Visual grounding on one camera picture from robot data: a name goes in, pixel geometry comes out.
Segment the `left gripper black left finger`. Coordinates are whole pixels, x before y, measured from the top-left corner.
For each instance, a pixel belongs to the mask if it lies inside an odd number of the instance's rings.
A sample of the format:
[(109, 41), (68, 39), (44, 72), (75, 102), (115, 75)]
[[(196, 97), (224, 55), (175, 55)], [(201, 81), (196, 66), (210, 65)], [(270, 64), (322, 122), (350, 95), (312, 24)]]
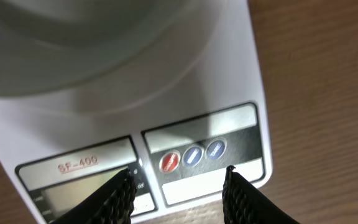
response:
[(126, 168), (52, 224), (131, 224), (136, 193), (134, 177)]

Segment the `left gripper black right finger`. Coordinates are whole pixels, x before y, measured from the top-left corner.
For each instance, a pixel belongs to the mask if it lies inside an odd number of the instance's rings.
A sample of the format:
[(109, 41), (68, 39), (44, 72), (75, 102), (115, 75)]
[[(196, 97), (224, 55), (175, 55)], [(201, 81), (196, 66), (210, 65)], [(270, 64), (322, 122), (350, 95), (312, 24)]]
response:
[(234, 169), (226, 168), (223, 185), (225, 224), (299, 224)]

